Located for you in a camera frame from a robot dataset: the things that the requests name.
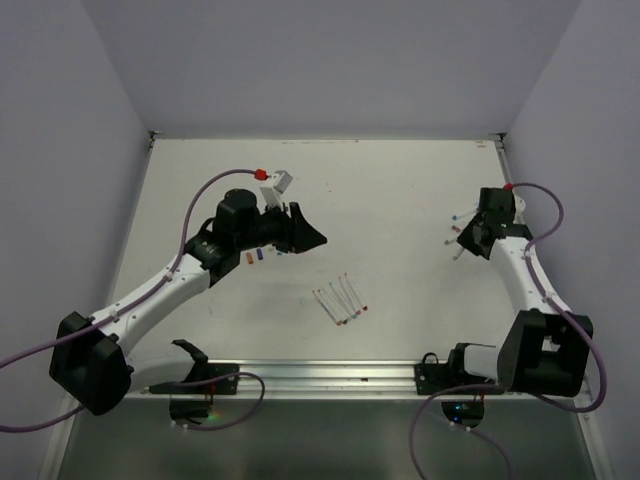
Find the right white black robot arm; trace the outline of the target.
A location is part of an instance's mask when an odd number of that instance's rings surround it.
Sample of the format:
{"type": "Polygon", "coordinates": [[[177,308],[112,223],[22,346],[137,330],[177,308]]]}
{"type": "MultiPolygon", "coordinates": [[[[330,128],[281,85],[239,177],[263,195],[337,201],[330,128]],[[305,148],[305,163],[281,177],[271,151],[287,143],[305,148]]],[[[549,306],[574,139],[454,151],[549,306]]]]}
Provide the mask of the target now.
{"type": "Polygon", "coordinates": [[[499,274],[514,310],[494,345],[459,343],[445,379],[468,392],[480,380],[505,390],[573,397],[581,390],[593,335],[589,317],[575,315],[546,276],[524,223],[524,201],[511,187],[483,187],[478,207],[456,242],[499,274]]]}

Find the beige marker pen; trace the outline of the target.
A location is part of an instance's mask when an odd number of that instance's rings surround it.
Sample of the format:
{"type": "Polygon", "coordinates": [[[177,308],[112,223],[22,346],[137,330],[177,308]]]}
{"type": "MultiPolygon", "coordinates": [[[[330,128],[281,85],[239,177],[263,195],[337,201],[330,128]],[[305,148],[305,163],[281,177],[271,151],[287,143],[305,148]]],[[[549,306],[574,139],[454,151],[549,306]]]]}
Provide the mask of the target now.
{"type": "Polygon", "coordinates": [[[459,259],[460,259],[460,257],[461,257],[464,253],[465,253],[465,250],[464,250],[464,249],[460,249],[458,252],[456,252],[456,253],[454,254],[454,256],[452,257],[452,260],[453,260],[453,261],[457,261],[457,260],[459,260],[459,259]]]}

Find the red capped marker pen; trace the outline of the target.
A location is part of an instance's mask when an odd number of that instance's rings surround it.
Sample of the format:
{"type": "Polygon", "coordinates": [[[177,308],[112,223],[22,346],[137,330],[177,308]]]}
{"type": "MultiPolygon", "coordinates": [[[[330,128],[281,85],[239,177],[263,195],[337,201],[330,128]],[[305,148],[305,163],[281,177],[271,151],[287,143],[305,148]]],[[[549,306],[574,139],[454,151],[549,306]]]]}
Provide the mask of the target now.
{"type": "Polygon", "coordinates": [[[344,279],[345,282],[347,284],[348,289],[351,292],[351,295],[353,296],[354,300],[356,301],[356,303],[359,306],[359,309],[362,311],[367,311],[368,310],[368,304],[364,301],[364,299],[362,298],[359,290],[357,289],[355,283],[352,281],[352,279],[348,276],[347,273],[344,274],[344,279]]]}

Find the orange marker pen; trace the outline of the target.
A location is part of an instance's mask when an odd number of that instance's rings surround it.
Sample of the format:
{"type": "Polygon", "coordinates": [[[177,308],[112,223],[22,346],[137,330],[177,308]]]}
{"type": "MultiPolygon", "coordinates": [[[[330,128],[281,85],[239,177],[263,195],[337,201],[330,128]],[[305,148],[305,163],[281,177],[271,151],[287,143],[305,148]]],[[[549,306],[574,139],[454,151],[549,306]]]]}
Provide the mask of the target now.
{"type": "Polygon", "coordinates": [[[330,309],[329,305],[323,300],[321,294],[317,290],[313,290],[312,293],[313,293],[314,298],[318,302],[318,304],[321,306],[321,308],[324,310],[324,312],[329,316],[329,318],[332,320],[332,322],[337,326],[341,326],[342,325],[342,320],[340,319],[340,317],[338,315],[336,315],[330,309]]]}

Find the light blue capped marker pen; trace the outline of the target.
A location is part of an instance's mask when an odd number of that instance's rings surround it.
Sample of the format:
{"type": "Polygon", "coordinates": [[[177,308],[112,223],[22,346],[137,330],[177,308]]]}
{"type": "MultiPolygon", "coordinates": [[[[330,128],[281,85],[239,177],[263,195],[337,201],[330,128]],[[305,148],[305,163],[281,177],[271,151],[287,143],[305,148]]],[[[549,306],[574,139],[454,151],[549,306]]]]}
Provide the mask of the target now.
{"type": "Polygon", "coordinates": [[[332,295],[334,296],[336,302],[341,306],[341,308],[345,311],[345,313],[347,314],[347,316],[351,319],[355,319],[357,316],[355,316],[353,314],[352,309],[349,307],[349,305],[346,302],[346,299],[344,297],[344,295],[341,293],[341,291],[334,286],[333,283],[329,283],[329,287],[331,289],[332,295]]]}

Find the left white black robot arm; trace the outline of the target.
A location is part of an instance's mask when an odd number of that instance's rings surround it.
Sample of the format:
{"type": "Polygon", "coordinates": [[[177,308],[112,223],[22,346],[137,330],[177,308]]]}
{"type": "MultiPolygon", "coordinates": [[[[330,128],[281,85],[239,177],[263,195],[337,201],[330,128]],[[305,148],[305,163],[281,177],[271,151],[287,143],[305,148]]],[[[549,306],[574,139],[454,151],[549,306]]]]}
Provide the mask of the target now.
{"type": "Polygon", "coordinates": [[[172,357],[160,368],[135,365],[135,346],[174,310],[238,267],[243,252],[272,245],[301,254],[327,242],[298,203],[260,210],[254,193],[230,190],[164,270],[91,316],[73,312],[60,322],[49,375],[96,416],[139,386],[174,381],[185,392],[197,392],[207,383],[208,369],[190,343],[176,344],[185,359],[172,357]]]}

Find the pink capped marker pen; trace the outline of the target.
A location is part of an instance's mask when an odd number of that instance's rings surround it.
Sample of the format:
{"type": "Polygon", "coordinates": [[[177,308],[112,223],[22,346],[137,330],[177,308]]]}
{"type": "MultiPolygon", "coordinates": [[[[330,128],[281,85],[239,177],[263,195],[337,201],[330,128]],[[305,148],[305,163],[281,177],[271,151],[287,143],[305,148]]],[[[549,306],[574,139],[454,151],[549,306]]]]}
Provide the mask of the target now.
{"type": "Polygon", "coordinates": [[[339,277],[339,283],[343,292],[343,295],[346,299],[347,304],[352,309],[353,314],[355,316],[359,316],[361,314],[361,309],[358,302],[352,296],[351,290],[347,285],[346,279],[343,276],[339,277]]]}

